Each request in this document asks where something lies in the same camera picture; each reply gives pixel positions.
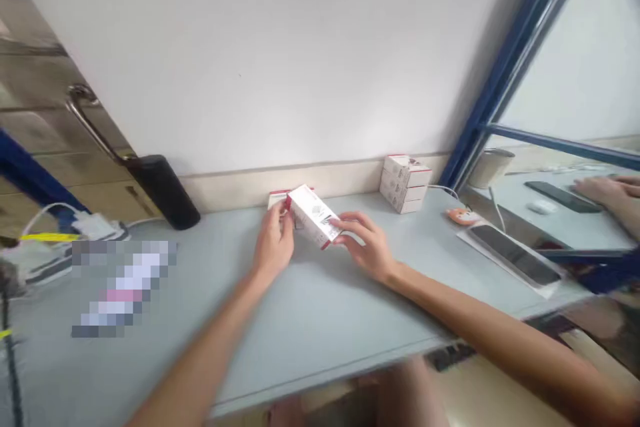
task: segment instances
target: blue window frame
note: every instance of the blue window frame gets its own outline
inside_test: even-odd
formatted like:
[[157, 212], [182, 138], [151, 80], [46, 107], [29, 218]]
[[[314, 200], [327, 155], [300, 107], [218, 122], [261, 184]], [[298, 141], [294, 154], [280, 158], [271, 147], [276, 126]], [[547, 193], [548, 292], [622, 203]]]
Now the blue window frame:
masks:
[[458, 190], [492, 134], [640, 170], [640, 155], [513, 129], [498, 121], [565, 0], [525, 0], [439, 183]]
[[[42, 206], [64, 202], [78, 210], [87, 210], [69, 190], [2, 129], [0, 129], [0, 174]], [[56, 217], [61, 232], [70, 230], [71, 222], [75, 218], [68, 209], [54, 207], [50, 213]]]

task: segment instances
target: red and white box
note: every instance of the red and white box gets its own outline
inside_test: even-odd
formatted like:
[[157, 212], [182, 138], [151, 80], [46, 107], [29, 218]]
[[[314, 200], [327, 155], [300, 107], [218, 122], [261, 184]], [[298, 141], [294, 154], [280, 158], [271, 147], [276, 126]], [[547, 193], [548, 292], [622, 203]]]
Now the red and white box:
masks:
[[383, 170], [380, 193], [399, 214], [408, 214], [420, 210], [427, 186], [403, 187], [388, 171]]
[[388, 155], [384, 170], [393, 175], [404, 187], [429, 185], [431, 169], [408, 155]]
[[[267, 200], [267, 210], [271, 209], [271, 207], [273, 207], [279, 201], [286, 200], [287, 199], [287, 194], [290, 191], [291, 190], [288, 189], [288, 190], [275, 190], [275, 191], [269, 192], [269, 200]], [[293, 220], [295, 222], [295, 229], [296, 230], [302, 229], [302, 224], [297, 219], [296, 216], [293, 216]]]
[[329, 247], [342, 232], [329, 223], [338, 216], [306, 185], [289, 192], [287, 207], [302, 225], [303, 234], [321, 250]]
[[389, 155], [385, 158], [380, 193], [399, 214], [422, 208], [431, 179], [431, 169], [408, 155]]

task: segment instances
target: pixelated area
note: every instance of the pixelated area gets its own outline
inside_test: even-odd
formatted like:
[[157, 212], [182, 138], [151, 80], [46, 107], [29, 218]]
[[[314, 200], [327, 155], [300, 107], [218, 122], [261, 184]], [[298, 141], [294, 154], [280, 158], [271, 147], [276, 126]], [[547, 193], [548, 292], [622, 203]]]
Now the pixelated area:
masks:
[[123, 334], [123, 327], [133, 325], [143, 302], [151, 299], [151, 290], [160, 287], [160, 279], [175, 266], [177, 244], [166, 241], [82, 241], [73, 242], [71, 261], [80, 275], [91, 275], [107, 268], [113, 277], [89, 303], [89, 311], [80, 315], [80, 323], [71, 328], [79, 338], [112, 338]]

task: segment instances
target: white cable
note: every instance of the white cable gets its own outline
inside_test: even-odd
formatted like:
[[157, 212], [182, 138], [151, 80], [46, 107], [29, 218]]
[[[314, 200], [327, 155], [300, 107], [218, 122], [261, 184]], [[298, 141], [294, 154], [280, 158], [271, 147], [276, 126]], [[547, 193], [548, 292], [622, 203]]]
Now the white cable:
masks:
[[47, 210], [49, 210], [52, 207], [66, 207], [66, 208], [72, 210], [74, 215], [80, 214], [80, 211], [77, 208], [72, 207], [68, 203], [64, 203], [64, 202], [50, 203], [49, 205], [46, 205], [45, 207], [42, 207], [40, 209], [40, 211], [38, 213], [36, 213], [31, 220], [29, 220], [29, 223], [23, 229], [22, 234], [20, 235], [20, 237], [24, 237], [25, 235], [29, 235], [29, 232], [31, 231], [31, 229], [33, 228], [35, 223], [38, 220], [40, 220], [40, 217], [42, 217], [47, 212]]
[[130, 229], [131, 227], [139, 225], [139, 224], [144, 224], [145, 222], [153, 222], [155, 220], [162, 220], [162, 219], [160, 217], [151, 217], [151, 218], [148, 218], [148, 219], [134, 220], [130, 224], [127, 224], [127, 229]]
[[427, 187], [429, 187], [429, 188], [439, 188], [439, 189], [442, 189], [442, 190], [446, 190], [451, 195], [453, 195], [456, 200], [460, 200], [458, 198], [458, 194], [456, 193], [456, 191], [454, 189], [450, 189], [449, 187], [445, 187], [444, 185], [428, 185]]
[[489, 187], [489, 195], [491, 196], [491, 201], [493, 202], [495, 213], [498, 214], [498, 218], [500, 219], [500, 225], [502, 226], [502, 231], [506, 234], [507, 228], [505, 227], [505, 220], [502, 218], [502, 213], [500, 213], [500, 207], [498, 207], [498, 204], [495, 201], [495, 196], [493, 195], [493, 188], [491, 187]]

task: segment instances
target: yellow tape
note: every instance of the yellow tape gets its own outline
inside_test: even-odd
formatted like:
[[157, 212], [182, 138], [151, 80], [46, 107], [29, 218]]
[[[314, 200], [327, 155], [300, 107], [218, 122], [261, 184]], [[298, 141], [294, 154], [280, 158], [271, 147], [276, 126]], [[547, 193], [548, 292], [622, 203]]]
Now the yellow tape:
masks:
[[39, 240], [40, 242], [72, 242], [78, 240], [79, 235], [76, 234], [33, 234], [20, 237], [20, 240]]

